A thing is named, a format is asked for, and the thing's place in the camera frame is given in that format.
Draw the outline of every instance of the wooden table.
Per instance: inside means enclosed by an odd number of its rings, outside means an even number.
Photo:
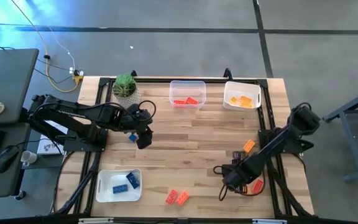
[[[84,78],[79,103],[94,104],[99,78]],[[110,131],[99,170],[140,169],[142,196],[137,202],[99,203],[94,199],[92,217],[274,217],[269,183],[256,197],[228,192],[220,202],[222,177],[213,173],[214,166],[230,163],[232,151],[242,150],[248,139],[257,143],[253,150],[259,150],[257,131],[260,126],[256,111],[224,109],[222,83],[207,84],[207,102],[200,110],[174,110],[168,99],[169,83],[138,83],[138,86],[142,99],[152,100],[157,105],[150,125],[154,131],[153,143],[147,149],[138,150],[136,144],[128,140],[129,134]],[[268,89],[276,125],[282,127],[290,114],[283,79],[268,79]],[[262,106],[266,113],[264,101]],[[144,108],[153,110],[146,104]],[[58,186],[58,208],[78,185],[83,157],[82,152],[74,153],[63,168]],[[293,155],[283,154],[282,157],[289,189],[302,206],[313,213],[302,163]],[[84,191],[81,211],[85,207],[88,187]],[[165,199],[171,189],[186,190],[190,198],[181,207],[167,205]],[[282,193],[277,189],[280,208],[284,211]]]

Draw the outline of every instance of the blue block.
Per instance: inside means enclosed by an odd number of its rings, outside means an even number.
[[[129,182],[131,183],[131,185],[134,189],[136,189],[140,185],[139,181],[137,181],[137,179],[133,173],[129,173],[127,175],[127,179],[129,180]]]
[[[118,194],[118,193],[127,192],[127,191],[128,191],[128,185],[127,184],[112,187],[112,193],[113,194]]]
[[[136,139],[137,139],[137,137],[136,137],[136,135],[131,134],[131,135],[129,136],[129,139],[130,139],[132,142],[135,142]]]

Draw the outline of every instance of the gray floor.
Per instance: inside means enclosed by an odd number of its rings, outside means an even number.
[[[37,25],[84,27],[172,27],[255,29],[251,0],[131,0],[97,3],[87,0],[28,0],[20,7]],[[259,0],[265,29],[358,30],[358,1]],[[27,24],[10,1],[0,0],[0,24]],[[71,59],[50,32],[42,33],[52,63],[71,67]],[[265,77],[258,34],[177,34],[57,32],[59,41],[76,58],[86,75],[117,75],[137,70],[139,75],[220,77],[230,67],[236,77]],[[266,35],[275,78],[284,78],[290,104],[303,101],[325,115],[358,95],[358,35]],[[35,32],[0,30],[0,45],[38,48]],[[45,71],[41,63],[36,67]],[[63,70],[51,69],[61,80]],[[72,82],[60,85],[72,88]],[[78,90],[60,93],[34,73],[25,106],[33,94],[51,93],[76,100]],[[322,124],[305,153],[313,206],[324,218],[358,221],[358,181],[342,176],[356,166],[340,122]],[[23,189],[29,196],[17,202],[0,198],[4,217],[45,215],[52,199],[57,169],[26,171]]]

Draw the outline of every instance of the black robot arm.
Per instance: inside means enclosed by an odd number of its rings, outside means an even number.
[[[33,129],[59,144],[64,145],[65,141],[75,138],[80,138],[87,144],[97,144],[103,140],[106,129],[137,133],[139,149],[151,144],[152,131],[149,124],[152,123],[152,116],[147,110],[141,110],[140,105],[132,105],[128,109],[113,102],[88,106],[61,100],[52,95],[34,95],[32,100],[27,122]],[[90,120],[91,124],[83,124],[73,117]],[[64,134],[45,120],[61,124],[76,135]]]

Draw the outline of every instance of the black desk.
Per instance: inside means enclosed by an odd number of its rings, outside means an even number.
[[[0,114],[0,131],[5,132],[0,151],[27,140],[29,125],[17,122],[38,53],[37,49],[0,50],[0,102],[5,104],[5,110]],[[18,193],[24,173],[20,162],[24,147],[19,147],[20,152],[14,162],[0,174],[0,197]]]

